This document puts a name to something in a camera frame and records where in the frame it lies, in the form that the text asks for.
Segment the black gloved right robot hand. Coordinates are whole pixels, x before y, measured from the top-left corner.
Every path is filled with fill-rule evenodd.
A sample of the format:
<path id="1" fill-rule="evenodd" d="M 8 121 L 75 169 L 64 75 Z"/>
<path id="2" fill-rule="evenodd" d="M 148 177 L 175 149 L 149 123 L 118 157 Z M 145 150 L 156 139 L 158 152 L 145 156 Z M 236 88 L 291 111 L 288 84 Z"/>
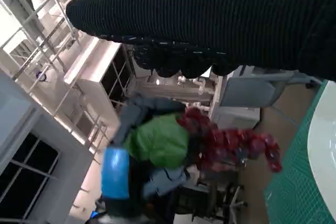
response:
<path id="1" fill-rule="evenodd" d="M 66 14 L 162 77 L 247 65 L 335 80 L 335 0 L 71 0 Z"/>

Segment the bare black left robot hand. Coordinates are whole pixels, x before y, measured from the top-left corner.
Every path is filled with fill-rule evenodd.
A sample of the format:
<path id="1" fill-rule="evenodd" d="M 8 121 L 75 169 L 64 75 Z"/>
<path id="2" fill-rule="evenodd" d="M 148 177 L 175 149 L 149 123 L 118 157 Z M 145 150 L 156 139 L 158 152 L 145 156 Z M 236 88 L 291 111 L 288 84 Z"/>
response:
<path id="1" fill-rule="evenodd" d="M 126 101 L 107 146 L 101 197 L 113 223 L 172 223 L 174 192 L 199 154 L 202 112 L 168 98 Z"/>

